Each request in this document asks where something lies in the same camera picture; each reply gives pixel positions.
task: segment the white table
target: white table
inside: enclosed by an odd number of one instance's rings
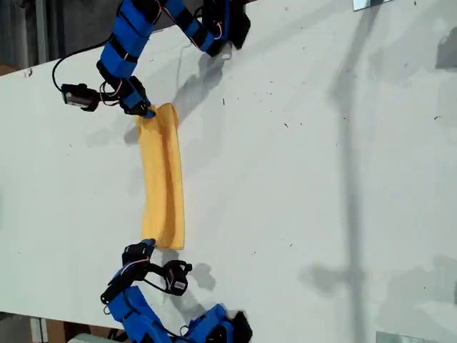
[[[177,332],[223,302],[246,311],[253,342],[457,342],[457,76],[444,70],[457,54],[443,40],[457,2],[247,12],[225,63],[175,27],[136,70],[181,117],[179,257],[196,266],[182,298],[142,287],[154,311]],[[58,81],[98,86],[100,52]],[[53,65],[0,79],[0,311],[119,327],[99,296],[141,236],[133,120],[65,105]]]

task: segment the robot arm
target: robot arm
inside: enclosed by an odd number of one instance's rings
[[[85,84],[64,84],[64,101],[85,111],[94,111],[100,101],[118,101],[126,114],[154,117],[143,85],[132,74],[161,12],[166,12],[195,46],[215,56],[227,41],[237,49],[243,46],[251,26],[243,9],[242,0],[204,0],[201,24],[182,0],[123,0],[113,33],[96,64],[105,80],[100,92]],[[106,84],[115,91],[106,93]]]
[[[251,340],[252,331],[243,312],[239,312],[234,319],[228,319],[220,304],[192,320],[184,336],[177,336],[167,330],[147,304],[140,289],[131,285],[134,281],[148,282],[144,278],[153,272],[163,277],[166,283],[165,289],[154,285],[155,288],[181,296],[187,290],[186,276],[192,266],[180,260],[169,261],[162,267],[152,264],[149,260],[154,249],[153,239],[125,248],[122,268],[101,295],[101,301],[108,307],[113,318],[122,323],[131,342],[248,343]]]

